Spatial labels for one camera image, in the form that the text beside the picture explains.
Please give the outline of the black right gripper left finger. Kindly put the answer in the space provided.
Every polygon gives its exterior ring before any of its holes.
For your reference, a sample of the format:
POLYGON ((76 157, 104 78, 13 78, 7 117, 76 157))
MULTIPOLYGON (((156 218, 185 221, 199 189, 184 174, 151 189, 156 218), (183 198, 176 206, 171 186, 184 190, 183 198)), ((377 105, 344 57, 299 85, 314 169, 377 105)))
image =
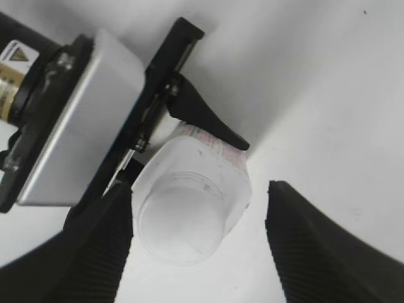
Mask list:
POLYGON ((60 233, 1 268, 1 302, 114 302, 133 238, 131 188, 115 185, 60 233))

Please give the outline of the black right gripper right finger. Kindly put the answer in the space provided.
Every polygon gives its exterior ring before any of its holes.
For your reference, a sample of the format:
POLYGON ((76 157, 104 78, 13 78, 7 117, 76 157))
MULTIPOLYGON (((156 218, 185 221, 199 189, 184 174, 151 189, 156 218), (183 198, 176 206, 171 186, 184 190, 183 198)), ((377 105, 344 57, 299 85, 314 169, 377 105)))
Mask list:
POLYGON ((270 181, 266 235, 287 302, 403 302, 403 263, 270 181))

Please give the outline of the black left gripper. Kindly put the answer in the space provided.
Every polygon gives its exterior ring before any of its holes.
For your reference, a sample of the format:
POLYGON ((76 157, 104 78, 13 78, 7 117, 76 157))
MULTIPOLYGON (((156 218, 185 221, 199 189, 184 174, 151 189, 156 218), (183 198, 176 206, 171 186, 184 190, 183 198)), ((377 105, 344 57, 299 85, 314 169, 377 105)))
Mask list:
POLYGON ((144 149, 152 115, 169 91, 171 117, 249 149, 180 74, 203 35, 177 19, 144 66, 105 30, 60 45, 2 17, 1 120, 16 131, 1 152, 1 212, 101 196, 120 164, 144 149))

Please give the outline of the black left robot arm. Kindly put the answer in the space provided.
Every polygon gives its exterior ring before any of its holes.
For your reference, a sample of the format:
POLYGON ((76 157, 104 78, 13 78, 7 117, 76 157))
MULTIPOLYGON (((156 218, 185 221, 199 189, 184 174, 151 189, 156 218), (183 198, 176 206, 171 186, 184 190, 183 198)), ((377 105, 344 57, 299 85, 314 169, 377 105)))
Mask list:
POLYGON ((59 45, 1 15, 1 120, 16 127, 1 152, 1 212, 14 204, 72 206, 103 196, 163 109, 235 148, 249 143, 209 108, 181 69, 204 32, 172 25, 149 65, 105 30, 59 45))

